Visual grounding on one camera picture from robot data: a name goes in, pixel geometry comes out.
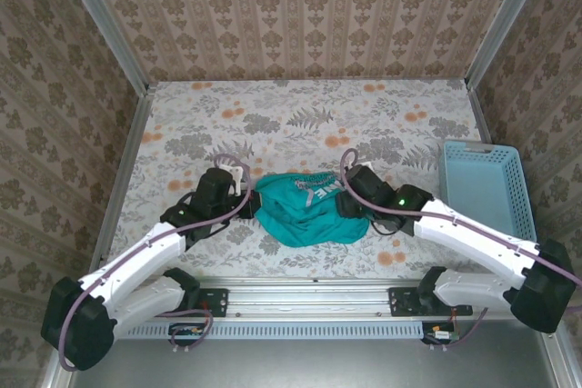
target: table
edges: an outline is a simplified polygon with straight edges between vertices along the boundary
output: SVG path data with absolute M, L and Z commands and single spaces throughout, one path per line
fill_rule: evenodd
M 338 171 L 348 147 L 394 187 L 438 195 L 446 139 L 479 139 L 462 80 L 170 82 L 156 88 L 108 259 L 138 241 L 218 153 L 254 178 Z M 372 229 L 354 244 L 290 248 L 257 221 L 196 244 L 177 266 L 194 276 L 420 278 L 432 265 L 479 267 L 438 244 Z

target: patterned wall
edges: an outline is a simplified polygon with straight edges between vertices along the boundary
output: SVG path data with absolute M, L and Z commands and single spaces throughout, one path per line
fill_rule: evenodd
M 136 97 L 80 0 L 0 0 L 0 386 L 34 386 L 54 282 L 85 273 Z
M 106 0 L 152 81 L 462 77 L 502 0 Z
M 582 0 L 527 0 L 477 94 L 493 140 L 521 153 L 540 236 L 582 274 Z

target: patterned table surface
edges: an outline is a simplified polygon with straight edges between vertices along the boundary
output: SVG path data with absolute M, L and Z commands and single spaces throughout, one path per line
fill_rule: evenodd
M 438 195 L 438 157 L 448 138 L 479 139 L 461 80 L 161 83 L 109 259 L 196 189 L 214 154 L 237 155 L 259 178 L 337 171 L 341 154 L 355 147 L 393 186 L 411 183 Z M 381 237 L 370 228 L 354 244 L 290 248 L 257 221 L 233 221 L 170 266 L 198 276 L 419 278 L 436 264 L 475 267 L 402 233 Z

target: blue plastic basket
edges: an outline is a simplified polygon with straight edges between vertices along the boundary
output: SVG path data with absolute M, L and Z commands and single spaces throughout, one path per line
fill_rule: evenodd
M 514 147 L 445 142 L 440 158 L 443 202 L 473 220 L 536 241 L 519 152 Z

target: teal shirt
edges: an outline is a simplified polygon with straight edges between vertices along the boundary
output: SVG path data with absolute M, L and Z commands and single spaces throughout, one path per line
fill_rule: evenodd
M 284 245 L 351 244 L 366 234 L 367 219 L 337 213 L 335 197 L 343 187 L 333 173 L 273 174 L 259 180 L 255 189 L 262 202 L 256 218 Z

